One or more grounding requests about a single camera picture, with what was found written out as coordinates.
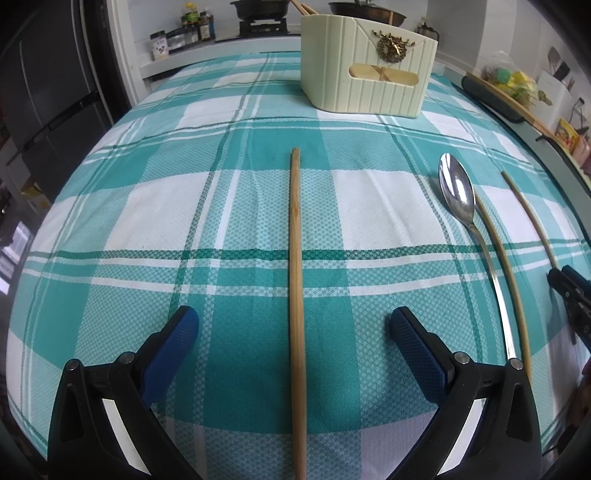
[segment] frying pan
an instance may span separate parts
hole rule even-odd
[[[287,15],[289,0],[236,0],[230,3],[236,7],[240,20],[280,20]]]
[[[358,2],[330,2],[330,11],[334,15],[343,15],[344,17],[364,18],[374,22],[389,23],[390,13],[392,16],[392,25],[399,27],[406,18],[405,15],[398,12],[392,12],[387,8],[374,7],[373,5],[360,4]]]

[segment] black refrigerator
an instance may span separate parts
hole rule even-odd
[[[0,108],[31,177],[54,201],[129,110],[106,0],[46,0],[0,53]]]

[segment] metal spoon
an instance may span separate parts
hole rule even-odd
[[[516,358],[513,333],[511,332],[511,324],[509,323],[509,315],[503,298],[503,292],[501,291],[501,285],[499,284],[499,279],[496,275],[495,267],[492,263],[484,238],[474,224],[476,201],[472,182],[470,181],[466,170],[462,167],[462,164],[458,162],[456,157],[449,153],[443,154],[439,159],[439,183],[447,207],[450,209],[452,215],[460,220],[460,222],[474,234],[482,248],[486,266],[491,275],[492,287],[495,290],[499,313],[501,314],[501,326],[503,329],[503,337],[505,339],[507,358]]]

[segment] screw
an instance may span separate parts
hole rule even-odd
[[[76,370],[76,368],[78,368],[78,365],[80,365],[80,362],[78,360],[76,360],[75,358],[73,358],[72,360],[68,360],[66,363],[66,370],[68,371],[72,371],[72,370]]]
[[[466,365],[470,361],[470,356],[464,352],[456,352],[453,354],[454,359],[456,362],[462,365]]]
[[[119,362],[122,364],[130,364],[134,361],[135,354],[133,352],[123,352],[119,355]]]
[[[515,370],[521,370],[523,368],[523,363],[518,358],[512,358],[509,360],[509,363]]]

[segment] blue gripper pad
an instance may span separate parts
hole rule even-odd
[[[188,307],[142,373],[140,394],[148,407],[164,398],[198,333],[199,316]]]
[[[410,313],[410,310],[405,307],[397,308],[392,312],[390,335],[398,345],[425,398],[439,407],[446,398],[445,370],[404,315],[404,311]]]
[[[583,291],[584,296],[591,299],[591,282],[589,280],[570,265],[563,266],[562,273],[577,284],[577,286]]]

